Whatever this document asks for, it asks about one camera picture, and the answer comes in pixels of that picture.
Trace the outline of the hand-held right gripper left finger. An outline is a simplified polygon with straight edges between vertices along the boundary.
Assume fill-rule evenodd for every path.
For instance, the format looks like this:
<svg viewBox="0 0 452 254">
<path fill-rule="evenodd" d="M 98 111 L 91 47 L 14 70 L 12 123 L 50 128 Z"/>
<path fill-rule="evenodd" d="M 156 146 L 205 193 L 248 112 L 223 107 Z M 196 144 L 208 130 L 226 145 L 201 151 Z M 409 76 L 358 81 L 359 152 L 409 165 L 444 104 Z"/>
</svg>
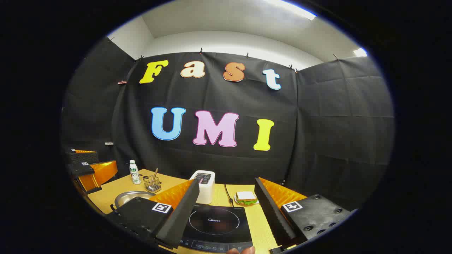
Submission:
<svg viewBox="0 0 452 254">
<path fill-rule="evenodd" d="M 188 180 L 151 198 L 135 197 L 112 207 L 106 219 L 151 246 L 177 249 L 198 195 L 198 182 Z"/>
</svg>

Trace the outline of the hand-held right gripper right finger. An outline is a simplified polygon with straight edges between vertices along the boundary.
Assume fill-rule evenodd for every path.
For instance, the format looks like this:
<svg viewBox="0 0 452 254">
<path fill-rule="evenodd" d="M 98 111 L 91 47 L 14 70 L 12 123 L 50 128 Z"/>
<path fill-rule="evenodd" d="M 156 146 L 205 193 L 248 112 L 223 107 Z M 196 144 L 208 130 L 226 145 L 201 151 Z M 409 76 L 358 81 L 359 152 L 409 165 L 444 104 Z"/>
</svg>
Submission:
<svg viewBox="0 0 452 254">
<path fill-rule="evenodd" d="M 313 241 L 354 214 L 322 195 L 304 196 L 261 177 L 254 192 L 278 245 L 272 253 Z"/>
</svg>

